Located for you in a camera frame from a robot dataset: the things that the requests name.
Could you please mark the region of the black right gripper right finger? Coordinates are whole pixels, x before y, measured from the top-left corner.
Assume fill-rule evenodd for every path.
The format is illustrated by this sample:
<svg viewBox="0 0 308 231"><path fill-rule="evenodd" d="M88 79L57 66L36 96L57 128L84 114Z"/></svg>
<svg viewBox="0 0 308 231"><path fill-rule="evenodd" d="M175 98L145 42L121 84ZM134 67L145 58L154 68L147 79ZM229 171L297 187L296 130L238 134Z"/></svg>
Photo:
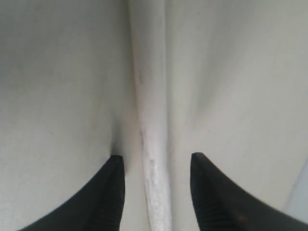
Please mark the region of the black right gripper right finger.
<svg viewBox="0 0 308 231"><path fill-rule="evenodd" d="M255 198L203 153L193 153L192 203L202 231L306 231L308 225Z"/></svg>

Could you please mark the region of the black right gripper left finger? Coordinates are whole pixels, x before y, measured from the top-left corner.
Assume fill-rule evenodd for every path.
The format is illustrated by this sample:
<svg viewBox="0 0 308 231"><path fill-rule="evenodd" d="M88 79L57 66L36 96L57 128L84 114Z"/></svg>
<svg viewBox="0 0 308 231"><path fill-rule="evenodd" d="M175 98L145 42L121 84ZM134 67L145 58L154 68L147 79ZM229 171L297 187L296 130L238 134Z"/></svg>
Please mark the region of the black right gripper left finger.
<svg viewBox="0 0 308 231"><path fill-rule="evenodd" d="M118 231L124 202L124 160L113 155L75 195L24 230Z"/></svg>

